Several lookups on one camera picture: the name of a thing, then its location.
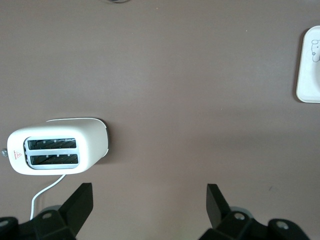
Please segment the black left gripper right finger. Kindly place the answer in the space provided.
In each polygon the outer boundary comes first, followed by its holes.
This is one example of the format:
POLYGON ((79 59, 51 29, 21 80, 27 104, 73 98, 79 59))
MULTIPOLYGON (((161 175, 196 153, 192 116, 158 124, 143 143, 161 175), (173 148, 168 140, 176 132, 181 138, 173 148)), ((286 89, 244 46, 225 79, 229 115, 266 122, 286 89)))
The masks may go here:
POLYGON ((217 184, 206 188, 206 211, 211 228, 201 240, 268 240, 268 227, 241 207, 231 207, 217 184))

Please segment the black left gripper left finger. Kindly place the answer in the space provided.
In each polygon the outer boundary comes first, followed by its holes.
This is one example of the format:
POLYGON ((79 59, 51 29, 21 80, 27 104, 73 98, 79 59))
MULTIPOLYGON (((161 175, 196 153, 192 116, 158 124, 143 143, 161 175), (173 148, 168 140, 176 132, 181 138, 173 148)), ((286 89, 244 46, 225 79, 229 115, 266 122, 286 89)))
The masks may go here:
POLYGON ((19 240, 75 240, 93 210, 93 186, 82 183, 59 207, 19 226, 19 240))

